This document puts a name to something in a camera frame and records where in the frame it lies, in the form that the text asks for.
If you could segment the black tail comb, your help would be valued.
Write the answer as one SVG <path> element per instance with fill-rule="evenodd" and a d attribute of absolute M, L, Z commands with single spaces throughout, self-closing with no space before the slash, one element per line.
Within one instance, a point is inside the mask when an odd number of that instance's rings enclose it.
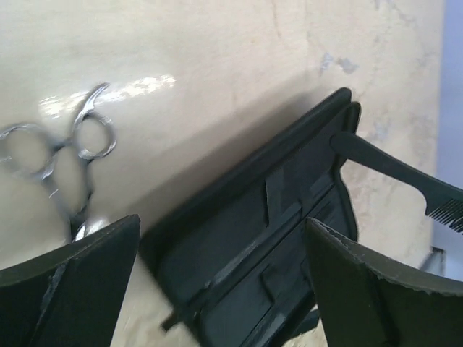
<path fill-rule="evenodd" d="M 462 190 L 413 168 L 356 134 L 337 132 L 331 148 L 340 156 L 414 187 L 425 198 L 425 215 L 462 232 Z"/>

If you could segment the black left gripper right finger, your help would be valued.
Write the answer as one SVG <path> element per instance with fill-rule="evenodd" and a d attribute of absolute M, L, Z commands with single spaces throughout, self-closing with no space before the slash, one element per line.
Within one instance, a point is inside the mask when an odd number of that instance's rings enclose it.
<path fill-rule="evenodd" d="M 402 264 L 314 218 L 305 236 L 329 346 L 462 345 L 462 282 Z"/>

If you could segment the black zip tool case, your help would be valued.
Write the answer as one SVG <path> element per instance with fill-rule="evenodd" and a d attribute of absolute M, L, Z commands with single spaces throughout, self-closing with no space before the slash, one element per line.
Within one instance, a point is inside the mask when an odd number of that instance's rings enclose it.
<path fill-rule="evenodd" d="M 305 221 L 357 238 L 330 139 L 359 120 L 338 89 L 148 229 L 140 256 L 173 307 L 163 330 L 184 324 L 201 346 L 282 346 L 317 325 Z"/>

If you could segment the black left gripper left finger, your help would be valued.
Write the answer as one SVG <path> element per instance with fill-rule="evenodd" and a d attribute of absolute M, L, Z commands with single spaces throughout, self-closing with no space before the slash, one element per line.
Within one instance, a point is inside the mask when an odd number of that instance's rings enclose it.
<path fill-rule="evenodd" d="M 128 215 L 1 271 L 2 346 L 110 346 L 140 240 Z"/>

